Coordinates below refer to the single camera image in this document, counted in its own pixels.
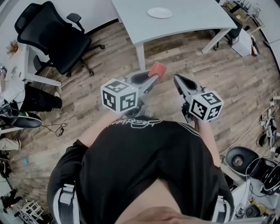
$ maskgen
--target wooden floor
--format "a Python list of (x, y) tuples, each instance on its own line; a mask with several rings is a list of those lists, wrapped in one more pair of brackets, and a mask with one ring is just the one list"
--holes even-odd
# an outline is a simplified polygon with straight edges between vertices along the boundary
[[(224, 100), (223, 111), (211, 123), (219, 150), (233, 144), (268, 107), (272, 92), (280, 89), (280, 77), (270, 53), (264, 46), (260, 33), (255, 34), (261, 54), (258, 57), (240, 57), (226, 40), (215, 52), (202, 54), (202, 48), (211, 40), (207, 31), (191, 32), (164, 37), (144, 44), (146, 65), (155, 62), (167, 66), (162, 83), (151, 92), (148, 107), (156, 117), (184, 122), (182, 101), (173, 83), (174, 74), (182, 74), (215, 90)], [(48, 77), (62, 82), (63, 108), (39, 113), (45, 125), (67, 123), (64, 134), (41, 127), (19, 132), (22, 141), (20, 152), (10, 153), (13, 170), (9, 181), (27, 199), (38, 200), (45, 208), (46, 187), (49, 176), (65, 149), (104, 113), (100, 86), (112, 78), (126, 76), (139, 69), (136, 51), (123, 24), (114, 23), (91, 36), (94, 44), (106, 44), (105, 50), (88, 52), (84, 59), (95, 72), (88, 72), (77, 65), (71, 78), (59, 75), (55, 69)], [(43, 90), (54, 93), (54, 87), (44, 85)], [(261, 127), (254, 125), (237, 145), (264, 155), (268, 146), (256, 146)]]

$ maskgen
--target chair armrest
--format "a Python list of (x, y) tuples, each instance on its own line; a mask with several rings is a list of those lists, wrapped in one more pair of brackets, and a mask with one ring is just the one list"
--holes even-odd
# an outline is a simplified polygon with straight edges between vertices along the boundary
[(80, 20), (81, 20), (81, 16), (79, 16), (78, 14), (76, 13), (70, 13), (68, 16), (67, 16), (67, 19), (69, 19), (70, 21), (72, 21), (73, 23), (76, 23), (77, 26), (80, 28), (80, 30), (84, 33), (84, 28), (82, 27), (81, 23), (80, 23)]

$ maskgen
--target white plate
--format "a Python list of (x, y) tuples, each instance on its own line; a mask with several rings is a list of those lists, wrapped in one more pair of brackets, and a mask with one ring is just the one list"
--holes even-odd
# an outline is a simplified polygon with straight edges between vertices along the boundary
[(151, 8), (147, 12), (150, 16), (160, 19), (169, 18), (172, 16), (172, 12), (165, 8)]

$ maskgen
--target black office chair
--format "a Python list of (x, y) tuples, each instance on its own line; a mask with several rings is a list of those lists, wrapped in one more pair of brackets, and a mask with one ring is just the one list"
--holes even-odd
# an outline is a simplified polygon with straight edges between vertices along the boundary
[[(232, 13), (230, 13), (229, 11), (225, 10), (227, 12), (227, 14), (231, 17), (231, 19), (233, 20), (233, 22), (236, 24), (237, 28), (236, 29), (231, 29), (226, 35), (225, 37), (228, 39), (228, 44), (232, 44), (232, 39), (235, 39), (239, 36), (241, 30), (242, 30), (242, 22), (236, 18), (236, 16), (234, 16)], [(214, 29), (215, 35), (218, 34), (218, 32), (220, 32), (220, 29)], [(218, 48), (220, 47), (220, 42), (217, 43), (217, 46), (214, 47), (214, 50), (217, 51)]]
[(52, 2), (44, 4), (31, 3), (20, 15), (14, 27), (18, 33), (17, 41), (32, 45), (45, 55), (49, 55), (50, 60), (46, 63), (41, 62), (36, 56), (34, 66), (37, 71), (41, 71), (46, 66), (55, 67), (59, 73), (67, 73), (71, 76), (74, 65), (81, 61), (90, 75), (94, 75), (82, 56), (89, 50), (104, 45), (91, 45), (91, 38), (84, 34), (84, 29), (80, 24), (81, 17), (71, 13), (67, 19), (77, 24), (81, 29), (72, 27), (71, 23), (66, 23), (57, 13)]

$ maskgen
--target white box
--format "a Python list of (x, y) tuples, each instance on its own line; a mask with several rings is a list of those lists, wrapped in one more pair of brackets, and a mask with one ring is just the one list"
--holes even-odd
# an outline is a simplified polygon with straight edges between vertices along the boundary
[(239, 36), (232, 41), (231, 46), (238, 54), (245, 57), (252, 53), (252, 39), (249, 33), (244, 29), (241, 30)]
[(137, 107), (138, 88), (111, 79), (101, 86), (101, 99), (104, 107), (116, 113), (123, 113)]

